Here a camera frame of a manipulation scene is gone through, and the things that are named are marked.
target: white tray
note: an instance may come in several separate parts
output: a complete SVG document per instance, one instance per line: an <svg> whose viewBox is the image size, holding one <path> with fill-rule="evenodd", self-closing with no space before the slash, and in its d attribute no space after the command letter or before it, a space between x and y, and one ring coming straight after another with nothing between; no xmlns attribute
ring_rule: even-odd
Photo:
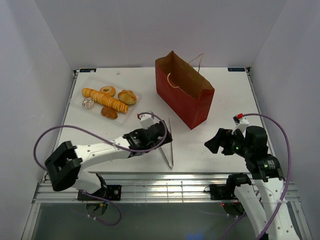
<svg viewBox="0 0 320 240"><path fill-rule="evenodd" d="M116 98L116 99L118 99L118 93L120 93L122 90L133 91L137 97L136 104L129 105L127 113L117 112L118 117L116 119L110 119L105 116L102 116L101 109L103 108L103 105L101 105L97 102L94 102L93 107L91 107L89 109L84 108L82 106L82 102L85 99L85 97L82 94L82 89L88 88L88 89L94 89L94 90L99 91L104 86L113 86L115 88L116 92L115 92L114 98ZM131 112L133 111L133 109L139 104L140 100L141 100L141 94L139 94L136 90L134 90L132 88L128 89L124 86L120 86L112 81L107 80L107 79L91 75L87 78L87 80L80 87L80 89L77 91L77 93L71 98L70 104L72 104L73 106L75 106L79 110L81 110L83 112L83 114L90 114L90 115L95 116L97 118L105 119L106 121L116 121L120 124L123 124L126 121L126 119L131 115Z"/></svg>

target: pastry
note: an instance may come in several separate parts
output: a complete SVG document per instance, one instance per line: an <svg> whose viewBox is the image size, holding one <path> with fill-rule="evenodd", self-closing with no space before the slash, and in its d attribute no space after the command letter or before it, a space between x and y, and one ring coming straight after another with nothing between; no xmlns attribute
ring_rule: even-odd
<svg viewBox="0 0 320 240"><path fill-rule="evenodd" d="M107 106L109 108L112 108L120 113L125 114L128 111L128 106L126 104L119 101L118 99L115 99L112 96L108 96L105 93L102 93L90 88L83 88L82 94L83 96L91 97L95 102L101 105Z"/></svg>
<svg viewBox="0 0 320 240"><path fill-rule="evenodd" d="M122 90L119 92L118 99L127 105L133 105L137 102L136 95L130 90Z"/></svg>
<svg viewBox="0 0 320 240"><path fill-rule="evenodd" d="M107 117L109 119L116 119L118 117L117 112L115 110L113 110L112 108L107 107L107 106L104 106L101 109L101 115L105 116L105 117Z"/></svg>
<svg viewBox="0 0 320 240"><path fill-rule="evenodd" d="M91 98L91 97L86 97L83 101L82 101L82 106L85 109L90 109L93 107L95 101Z"/></svg>
<svg viewBox="0 0 320 240"><path fill-rule="evenodd" d="M110 97L113 97L116 94L116 89L113 86L103 86L100 89L100 92L107 94Z"/></svg>

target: bun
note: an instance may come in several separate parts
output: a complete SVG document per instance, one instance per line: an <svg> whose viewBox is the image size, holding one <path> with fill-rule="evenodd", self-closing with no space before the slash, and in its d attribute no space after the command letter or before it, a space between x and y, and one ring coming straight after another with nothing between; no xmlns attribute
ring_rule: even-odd
<svg viewBox="0 0 320 240"><path fill-rule="evenodd" d="M133 105L137 102L136 95L130 90L122 90L119 92L118 99L127 105Z"/></svg>

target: white cable tie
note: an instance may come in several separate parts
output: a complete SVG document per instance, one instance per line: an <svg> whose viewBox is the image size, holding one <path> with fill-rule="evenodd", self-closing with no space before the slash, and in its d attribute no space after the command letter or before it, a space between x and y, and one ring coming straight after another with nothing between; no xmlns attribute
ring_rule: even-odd
<svg viewBox="0 0 320 240"><path fill-rule="evenodd" d="M281 201L280 199L277 199L276 202L277 202L277 203L281 203L281 204L283 204L283 203L286 204L288 201L287 201L287 200L282 200L282 201Z"/></svg>

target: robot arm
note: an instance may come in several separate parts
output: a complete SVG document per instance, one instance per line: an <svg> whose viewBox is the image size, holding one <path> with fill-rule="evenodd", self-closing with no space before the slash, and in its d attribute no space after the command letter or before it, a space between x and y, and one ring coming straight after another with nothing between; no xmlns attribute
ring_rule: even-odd
<svg viewBox="0 0 320 240"><path fill-rule="evenodd" d="M86 168L114 159L142 155L147 150L155 149L164 138L164 124L154 123L153 118L147 114L139 115L138 118L143 128L112 140L115 145L132 151L107 143L73 146L71 141L63 142L45 161L53 190L59 192L73 187L103 198L106 192L104 179L98 174L85 171ZM162 145L170 142L172 136L167 132Z"/></svg>
<svg viewBox="0 0 320 240"><path fill-rule="evenodd" d="M224 155L237 154L245 159L246 167L254 179L262 198L263 207L258 199L252 194L251 184L236 181L236 187L227 190L236 196L247 212L250 222L254 228L256 237L265 227L274 213L283 190L283 173L277 158L268 154L267 133L259 126L248 126L248 121L240 114L234 118L236 128L220 128L214 138L204 145L216 154L219 147L223 147ZM265 238L269 240L299 240L293 229L286 201L283 200L281 207L267 230Z"/></svg>

